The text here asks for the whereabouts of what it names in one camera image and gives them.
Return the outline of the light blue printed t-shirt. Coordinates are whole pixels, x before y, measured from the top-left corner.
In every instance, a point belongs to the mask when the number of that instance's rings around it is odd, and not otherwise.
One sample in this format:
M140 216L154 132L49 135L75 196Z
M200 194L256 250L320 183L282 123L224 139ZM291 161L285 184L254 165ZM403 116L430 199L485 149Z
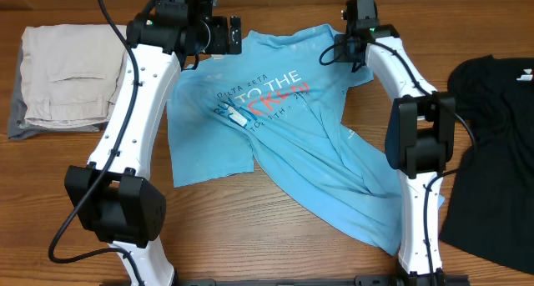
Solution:
M334 37L327 24L290 36L253 31L240 54L183 71L167 102L174 185L260 166L317 217L395 254L400 181L385 155L341 122L348 90L373 73L321 65Z

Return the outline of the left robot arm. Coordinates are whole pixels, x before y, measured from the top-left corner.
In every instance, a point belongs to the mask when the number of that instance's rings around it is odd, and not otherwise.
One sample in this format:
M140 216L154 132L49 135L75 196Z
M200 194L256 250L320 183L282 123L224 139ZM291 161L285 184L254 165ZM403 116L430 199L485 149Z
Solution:
M86 165L64 186L83 228L116 253L132 285L176 285L160 239L165 196L151 184L154 142L187 57L241 52L241 21L216 16L215 0L149 0L118 34L127 53L118 100Z

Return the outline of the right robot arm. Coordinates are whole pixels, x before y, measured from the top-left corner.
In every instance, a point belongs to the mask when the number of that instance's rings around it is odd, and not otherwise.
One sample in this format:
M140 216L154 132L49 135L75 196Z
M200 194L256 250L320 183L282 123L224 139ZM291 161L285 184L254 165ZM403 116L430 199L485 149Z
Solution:
M348 0L335 61L368 67L392 101L385 155L402 189L402 236L393 285L446 285L438 244L439 191L454 146L455 99L429 84L375 0Z

